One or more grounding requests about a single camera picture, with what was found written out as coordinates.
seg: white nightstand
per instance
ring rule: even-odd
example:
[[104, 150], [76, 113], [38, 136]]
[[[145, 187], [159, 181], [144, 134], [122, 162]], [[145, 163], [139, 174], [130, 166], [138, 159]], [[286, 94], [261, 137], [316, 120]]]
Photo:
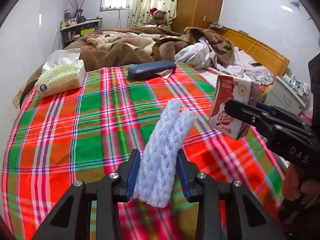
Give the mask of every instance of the white nightstand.
[[299, 115], [306, 107], [306, 104], [294, 90], [278, 76], [264, 103], [271, 106], [278, 106], [295, 115]]

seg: brown blanket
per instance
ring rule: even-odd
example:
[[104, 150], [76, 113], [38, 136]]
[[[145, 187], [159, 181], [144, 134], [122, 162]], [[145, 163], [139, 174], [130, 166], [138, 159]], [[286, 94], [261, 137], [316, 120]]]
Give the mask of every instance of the brown blanket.
[[[131, 46], [128, 39], [121, 39], [121, 41], [114, 42], [110, 48], [98, 49], [93, 47], [94, 40], [104, 38], [104, 32], [118, 32], [118, 33], [135, 33], [135, 34], [159, 34], [160, 38], [154, 38], [156, 42], [152, 47], [152, 54], [146, 53], [143, 47]], [[163, 59], [174, 60], [174, 56], [184, 47], [198, 42], [199, 38], [205, 36], [209, 44], [216, 51], [218, 62], [225, 65], [233, 59], [233, 45], [230, 41], [211, 30], [187, 27], [184, 35], [175, 33], [170, 30], [159, 27], [138, 27], [127, 29], [107, 29], [99, 30], [89, 33], [75, 42], [71, 43], [65, 49], [81, 48], [80, 57], [84, 61], [85, 70], [87, 72], [100, 69], [102, 67], [124, 66], [130, 64], [141, 64], [146, 62], [159, 61]], [[34, 87], [37, 79], [42, 73], [41, 65], [27, 81], [25, 90], [22, 93], [20, 106], [26, 95]]]

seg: plaid bedsheet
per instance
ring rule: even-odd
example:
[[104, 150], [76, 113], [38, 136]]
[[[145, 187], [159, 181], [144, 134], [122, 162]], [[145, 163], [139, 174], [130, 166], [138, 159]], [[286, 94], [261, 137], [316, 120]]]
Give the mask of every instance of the plaid bedsheet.
[[[12, 128], [2, 172], [5, 219], [16, 238], [31, 239], [75, 180], [99, 180], [133, 148], [142, 152], [170, 98], [197, 115], [183, 145], [188, 159], [217, 180], [242, 180], [276, 219], [283, 174], [255, 129], [238, 141], [212, 130], [207, 116], [215, 90], [187, 65], [167, 81], [129, 82], [127, 70], [87, 73], [82, 88], [45, 99], [31, 92]], [[186, 202], [177, 177], [164, 209], [139, 200], [118, 206], [123, 239], [194, 238], [198, 204]], [[93, 203], [91, 239], [95, 212]], [[221, 215], [223, 226], [223, 208]]]

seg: santa hat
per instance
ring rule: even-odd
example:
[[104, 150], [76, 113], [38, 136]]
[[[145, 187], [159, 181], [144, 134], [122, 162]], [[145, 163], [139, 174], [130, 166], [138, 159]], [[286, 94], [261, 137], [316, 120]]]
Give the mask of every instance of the santa hat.
[[157, 12], [157, 11], [158, 11], [157, 8], [152, 8], [152, 9], [150, 9], [150, 13], [151, 13], [152, 15], [154, 15], [154, 13]]

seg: hand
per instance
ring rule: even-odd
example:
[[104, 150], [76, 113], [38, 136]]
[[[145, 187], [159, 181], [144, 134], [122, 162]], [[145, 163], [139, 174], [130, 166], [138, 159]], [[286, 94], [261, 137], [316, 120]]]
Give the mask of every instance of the hand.
[[299, 188], [298, 174], [295, 167], [290, 164], [284, 178], [282, 194], [285, 199], [294, 201], [300, 197], [301, 192], [307, 195], [320, 195], [320, 183], [313, 179], [309, 179], [303, 182], [301, 188]]

